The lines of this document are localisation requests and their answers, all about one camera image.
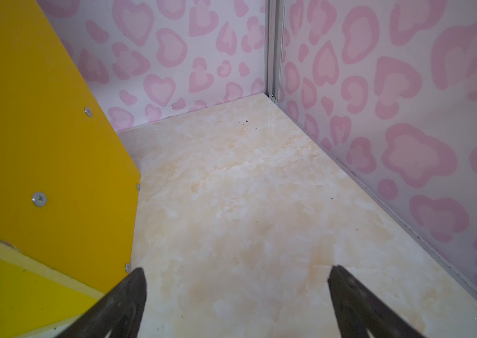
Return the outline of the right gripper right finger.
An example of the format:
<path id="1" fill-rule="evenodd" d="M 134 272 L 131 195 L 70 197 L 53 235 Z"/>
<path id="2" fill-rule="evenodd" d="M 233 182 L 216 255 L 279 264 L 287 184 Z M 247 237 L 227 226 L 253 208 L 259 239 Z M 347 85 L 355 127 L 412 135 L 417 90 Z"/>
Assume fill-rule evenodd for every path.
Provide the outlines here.
<path id="1" fill-rule="evenodd" d="M 327 280 L 342 337 L 422 337 L 343 266 Z"/>

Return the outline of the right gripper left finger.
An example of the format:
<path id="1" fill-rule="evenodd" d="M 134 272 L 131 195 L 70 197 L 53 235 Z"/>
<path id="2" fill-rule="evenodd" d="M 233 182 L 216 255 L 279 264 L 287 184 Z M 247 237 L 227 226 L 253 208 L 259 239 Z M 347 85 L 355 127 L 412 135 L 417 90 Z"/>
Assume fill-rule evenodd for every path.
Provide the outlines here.
<path id="1" fill-rule="evenodd" d="M 144 269 L 136 268 L 58 337 L 136 337 L 146 299 Z"/>

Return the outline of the yellow shelf with coloured boards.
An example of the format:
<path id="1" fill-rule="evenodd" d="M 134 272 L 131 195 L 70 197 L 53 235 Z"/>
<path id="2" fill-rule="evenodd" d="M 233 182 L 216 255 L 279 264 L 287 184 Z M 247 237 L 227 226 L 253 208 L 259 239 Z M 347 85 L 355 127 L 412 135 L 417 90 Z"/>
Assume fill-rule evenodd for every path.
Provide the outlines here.
<path id="1" fill-rule="evenodd" d="M 140 174 L 35 1 L 0 1 L 0 337 L 126 277 Z"/>

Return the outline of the right aluminium frame bar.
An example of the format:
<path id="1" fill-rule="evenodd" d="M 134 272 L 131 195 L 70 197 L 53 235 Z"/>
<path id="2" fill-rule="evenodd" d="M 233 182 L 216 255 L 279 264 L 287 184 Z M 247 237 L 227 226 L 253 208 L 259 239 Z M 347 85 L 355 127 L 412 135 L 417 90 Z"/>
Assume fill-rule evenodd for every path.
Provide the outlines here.
<path id="1" fill-rule="evenodd" d="M 267 0 L 265 5 L 265 94 L 275 103 L 279 98 L 285 1 Z"/>

